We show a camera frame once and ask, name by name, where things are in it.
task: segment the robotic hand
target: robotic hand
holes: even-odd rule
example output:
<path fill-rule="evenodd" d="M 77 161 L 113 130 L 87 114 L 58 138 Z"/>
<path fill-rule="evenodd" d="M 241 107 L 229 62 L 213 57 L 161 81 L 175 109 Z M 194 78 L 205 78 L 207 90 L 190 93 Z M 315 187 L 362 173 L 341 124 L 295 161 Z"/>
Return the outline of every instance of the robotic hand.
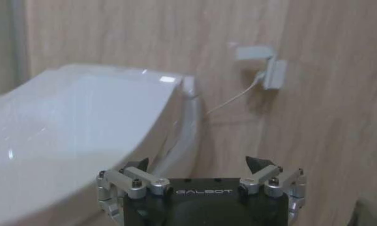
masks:
<path fill-rule="evenodd" d="M 119 226 L 286 226 L 305 204 L 302 169 L 246 157 L 247 178 L 166 179 L 147 159 L 97 176 L 98 204 Z"/>

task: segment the toilet bowl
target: toilet bowl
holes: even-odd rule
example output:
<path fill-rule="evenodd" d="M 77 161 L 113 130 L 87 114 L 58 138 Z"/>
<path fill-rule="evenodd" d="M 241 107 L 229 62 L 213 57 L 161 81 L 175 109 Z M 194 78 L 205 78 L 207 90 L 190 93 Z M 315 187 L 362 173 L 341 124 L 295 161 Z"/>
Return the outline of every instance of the toilet bowl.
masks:
<path fill-rule="evenodd" d="M 113 225 L 97 206 L 99 170 L 149 158 L 187 177 L 199 133 L 193 77 L 67 65 L 0 96 L 0 225 Z"/>

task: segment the toilet lid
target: toilet lid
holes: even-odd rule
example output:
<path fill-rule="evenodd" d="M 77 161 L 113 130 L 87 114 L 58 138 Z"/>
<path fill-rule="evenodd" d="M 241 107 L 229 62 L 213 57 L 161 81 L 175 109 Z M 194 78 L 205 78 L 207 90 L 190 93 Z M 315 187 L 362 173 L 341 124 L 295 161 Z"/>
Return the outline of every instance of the toilet lid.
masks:
<path fill-rule="evenodd" d="M 57 205 L 123 160 L 179 82 L 147 70 L 71 65 L 0 96 L 0 224 Z"/>

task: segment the wire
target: wire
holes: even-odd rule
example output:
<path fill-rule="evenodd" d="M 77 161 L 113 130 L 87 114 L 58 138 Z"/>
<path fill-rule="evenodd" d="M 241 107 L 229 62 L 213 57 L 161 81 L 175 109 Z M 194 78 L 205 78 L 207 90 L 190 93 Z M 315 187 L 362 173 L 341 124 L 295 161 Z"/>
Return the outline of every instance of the wire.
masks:
<path fill-rule="evenodd" d="M 215 110 L 218 110 L 219 108 L 222 108 L 226 104 L 229 104 L 231 101 L 234 101 L 238 97 L 241 97 L 258 83 L 258 81 L 261 79 L 263 79 L 265 76 L 265 72 L 258 72 L 254 80 L 249 86 L 249 88 L 246 88 L 239 94 L 237 94 L 234 97 L 231 97 L 225 103 L 222 103 L 221 105 L 215 106 L 214 108 L 211 108 L 206 113 L 205 116 L 209 115 L 211 112 L 214 112 Z"/>

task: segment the wood grain wall panel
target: wood grain wall panel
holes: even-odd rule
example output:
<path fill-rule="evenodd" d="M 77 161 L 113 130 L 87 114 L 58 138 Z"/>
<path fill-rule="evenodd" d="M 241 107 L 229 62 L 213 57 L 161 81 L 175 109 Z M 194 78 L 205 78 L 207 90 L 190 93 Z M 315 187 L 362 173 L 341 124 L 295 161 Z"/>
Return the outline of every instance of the wood grain wall panel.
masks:
<path fill-rule="evenodd" d="M 259 157 L 306 169 L 298 225 L 342 226 L 358 197 L 377 204 L 377 0 L 293 0 L 279 52 Z"/>
<path fill-rule="evenodd" d="M 235 46 L 279 47 L 287 1 L 26 0 L 25 7 L 31 75 L 69 63 L 194 75 L 210 109 L 251 82 L 234 67 Z M 251 93 L 203 121 L 195 176 L 249 173 L 243 155 L 255 155 L 266 98 Z"/>

